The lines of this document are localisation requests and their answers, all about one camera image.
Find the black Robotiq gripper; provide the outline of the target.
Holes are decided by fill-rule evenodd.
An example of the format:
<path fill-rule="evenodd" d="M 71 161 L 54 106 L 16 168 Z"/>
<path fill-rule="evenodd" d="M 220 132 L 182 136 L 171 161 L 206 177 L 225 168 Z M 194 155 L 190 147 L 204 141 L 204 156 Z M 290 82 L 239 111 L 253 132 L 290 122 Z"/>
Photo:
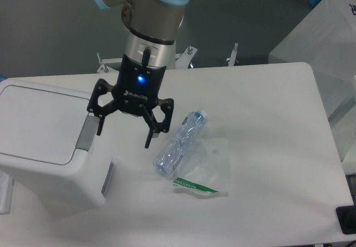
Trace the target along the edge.
<path fill-rule="evenodd" d="M 106 116 L 118 109 L 124 113 L 142 116 L 149 127 L 145 142 L 148 149 L 152 138 L 159 133 L 169 132 L 174 100 L 172 98 L 159 99 L 158 92 L 166 67 L 149 66 L 150 57 L 147 53 L 141 61 L 136 62 L 127 55 L 123 57 L 117 83 L 113 86 L 100 78 L 92 91 L 87 111 L 99 119 L 97 135 L 102 133 Z M 104 106 L 99 104 L 99 98 L 107 93 L 112 93 L 113 100 Z M 159 107 L 164 114 L 158 122 L 153 109 Z"/>

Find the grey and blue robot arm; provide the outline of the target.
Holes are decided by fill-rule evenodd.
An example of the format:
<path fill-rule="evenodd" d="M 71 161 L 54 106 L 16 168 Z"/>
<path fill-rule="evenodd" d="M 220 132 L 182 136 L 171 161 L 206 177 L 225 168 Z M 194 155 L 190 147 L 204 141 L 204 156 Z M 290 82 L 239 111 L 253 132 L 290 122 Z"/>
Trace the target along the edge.
<path fill-rule="evenodd" d="M 115 111 L 142 117 L 149 139 L 168 132 L 174 101 L 160 99 L 158 93 L 186 6 L 193 0 L 94 1 L 101 8 L 122 6 L 122 22 L 128 29 L 117 82 L 98 80 L 87 106 L 98 118 L 97 132 L 101 133 L 106 116 Z"/>

